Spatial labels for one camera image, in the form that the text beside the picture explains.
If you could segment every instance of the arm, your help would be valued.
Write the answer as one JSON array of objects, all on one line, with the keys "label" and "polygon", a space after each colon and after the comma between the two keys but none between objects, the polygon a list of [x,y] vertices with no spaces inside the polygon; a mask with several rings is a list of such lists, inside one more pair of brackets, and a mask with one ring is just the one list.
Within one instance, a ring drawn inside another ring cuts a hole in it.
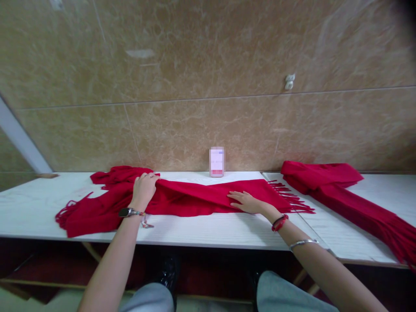
[{"label": "arm", "polygon": [[[129,207],[144,212],[156,191],[155,183],[158,179],[159,177],[153,173],[144,173],[140,178],[136,178]],[[139,215],[133,215],[123,219],[88,283],[78,312],[117,311],[133,261],[141,218]]]},{"label": "arm", "polygon": [[[232,203],[232,206],[248,213],[261,213],[271,224],[282,217],[275,207],[247,192],[230,192],[228,197],[241,203]],[[284,223],[279,234],[287,245],[310,239],[290,220]],[[298,245],[293,248],[293,254],[340,311],[387,311],[341,262],[318,244]]]}]

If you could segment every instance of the gray pants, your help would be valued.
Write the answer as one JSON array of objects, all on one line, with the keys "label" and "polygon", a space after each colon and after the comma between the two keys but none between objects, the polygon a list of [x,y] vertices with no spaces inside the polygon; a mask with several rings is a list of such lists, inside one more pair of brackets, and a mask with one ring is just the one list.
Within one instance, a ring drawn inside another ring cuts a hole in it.
[{"label": "gray pants", "polygon": [[[338,311],[287,282],[272,271],[265,271],[260,276],[257,286],[257,307],[259,312],[268,311]],[[140,288],[120,312],[173,312],[173,298],[170,291],[158,283],[151,283]]]}]

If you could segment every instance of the red scarf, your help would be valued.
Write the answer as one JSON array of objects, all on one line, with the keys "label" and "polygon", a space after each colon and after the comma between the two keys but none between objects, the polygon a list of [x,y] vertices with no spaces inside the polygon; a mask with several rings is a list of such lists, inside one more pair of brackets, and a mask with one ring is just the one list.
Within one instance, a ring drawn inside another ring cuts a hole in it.
[{"label": "red scarf", "polygon": [[364,178],[349,164],[306,165],[285,161],[283,178],[302,194],[339,213],[384,242],[401,262],[416,265],[416,228],[346,187]]},{"label": "red scarf", "polygon": [[[70,201],[55,217],[60,227],[67,230],[68,237],[113,231],[121,218],[118,213],[127,207],[133,196],[133,183],[142,173],[153,172],[146,168],[130,166],[113,167],[110,172],[97,172],[91,176],[94,184],[105,184],[108,190],[97,198],[88,194],[78,202]],[[282,184],[269,184],[264,179],[236,181],[215,185],[173,182],[159,179],[156,193],[146,213],[151,215],[176,215],[193,217],[214,212],[241,212],[230,206],[234,200],[227,197],[230,191],[246,191],[252,196],[276,207],[282,213],[308,212],[313,209],[302,204],[298,197],[285,193]]]}]

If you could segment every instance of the smartwatch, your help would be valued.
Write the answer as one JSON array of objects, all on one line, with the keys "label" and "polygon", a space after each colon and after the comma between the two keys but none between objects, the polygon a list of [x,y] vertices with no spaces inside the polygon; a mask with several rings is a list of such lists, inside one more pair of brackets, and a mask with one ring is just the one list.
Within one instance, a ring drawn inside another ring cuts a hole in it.
[{"label": "smartwatch", "polygon": [[134,210],[133,208],[129,208],[129,207],[121,209],[120,212],[118,213],[118,216],[120,218],[127,218],[132,215],[143,215],[143,213],[140,211]]}]

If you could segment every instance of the tassel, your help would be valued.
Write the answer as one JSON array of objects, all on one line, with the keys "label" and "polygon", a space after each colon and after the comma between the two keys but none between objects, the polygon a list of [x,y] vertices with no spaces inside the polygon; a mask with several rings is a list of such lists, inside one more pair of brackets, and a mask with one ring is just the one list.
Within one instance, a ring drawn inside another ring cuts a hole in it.
[{"label": "tassel", "polygon": [[283,183],[277,182],[277,180],[269,181],[270,186],[279,194],[284,200],[286,200],[292,207],[293,212],[304,212],[314,214],[314,208],[304,204],[304,201],[300,200],[299,196],[296,196],[291,192],[291,189],[287,188]]},{"label": "tassel", "polygon": [[[92,193],[93,192],[89,193],[84,198],[87,198]],[[63,208],[60,212],[57,213],[57,215],[55,216],[55,221],[59,224],[60,228],[63,228],[64,230],[66,229],[66,221],[78,209],[77,203],[77,201],[70,200],[66,204],[65,208]]]}]

